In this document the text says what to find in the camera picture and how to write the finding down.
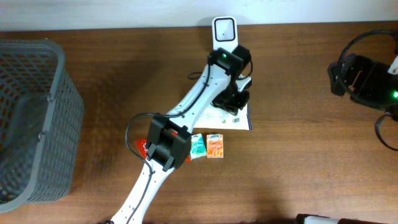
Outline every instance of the gray plastic basket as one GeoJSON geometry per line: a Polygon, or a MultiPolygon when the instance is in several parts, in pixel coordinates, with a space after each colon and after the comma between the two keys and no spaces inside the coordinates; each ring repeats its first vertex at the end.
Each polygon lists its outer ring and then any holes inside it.
{"type": "Polygon", "coordinates": [[[0,213],[72,184],[83,100],[49,40],[0,40],[0,213]]]}

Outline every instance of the perforated basket wall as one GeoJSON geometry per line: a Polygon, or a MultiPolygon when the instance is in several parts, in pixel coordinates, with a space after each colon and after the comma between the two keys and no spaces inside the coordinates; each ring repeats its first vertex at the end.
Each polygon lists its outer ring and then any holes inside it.
{"type": "Polygon", "coordinates": [[[0,40],[0,213],[72,183],[83,100],[49,40],[0,40]]]}

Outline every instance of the white wall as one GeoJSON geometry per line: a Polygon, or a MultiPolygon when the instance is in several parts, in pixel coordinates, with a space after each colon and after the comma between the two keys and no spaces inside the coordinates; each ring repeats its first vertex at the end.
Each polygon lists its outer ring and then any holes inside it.
{"type": "Polygon", "coordinates": [[[0,0],[0,30],[398,20],[398,0],[0,0]]]}

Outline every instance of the red packet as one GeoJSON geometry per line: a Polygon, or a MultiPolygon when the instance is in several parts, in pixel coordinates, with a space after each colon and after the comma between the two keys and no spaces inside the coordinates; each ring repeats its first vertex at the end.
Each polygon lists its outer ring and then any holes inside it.
{"type": "MultiPolygon", "coordinates": [[[[134,144],[136,145],[139,153],[141,153],[141,155],[143,156],[144,159],[147,158],[147,148],[145,147],[145,144],[147,144],[147,139],[138,139],[134,141],[134,144]]],[[[191,157],[188,156],[185,159],[185,162],[190,162],[191,161],[191,157]]]]}

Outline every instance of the wooden table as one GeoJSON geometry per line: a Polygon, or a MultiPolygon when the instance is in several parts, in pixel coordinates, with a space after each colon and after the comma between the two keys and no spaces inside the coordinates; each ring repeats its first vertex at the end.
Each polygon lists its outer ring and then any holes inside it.
{"type": "MultiPolygon", "coordinates": [[[[343,47],[372,29],[398,22],[239,26],[251,50],[253,131],[224,134],[224,159],[184,164],[163,184],[145,221],[269,223],[312,213],[392,223],[398,219],[398,153],[376,138],[380,111],[330,92],[326,72],[343,47]]],[[[62,45],[66,68],[85,102],[85,120],[69,195],[1,214],[4,223],[97,223],[111,218],[134,185],[142,162],[124,145],[129,118],[166,113],[203,70],[209,27],[2,33],[62,45]]],[[[391,63],[390,37],[370,37],[353,52],[391,63]]],[[[131,131],[144,138],[149,120],[131,131]]],[[[395,141],[397,126],[386,123],[395,141]]]]}

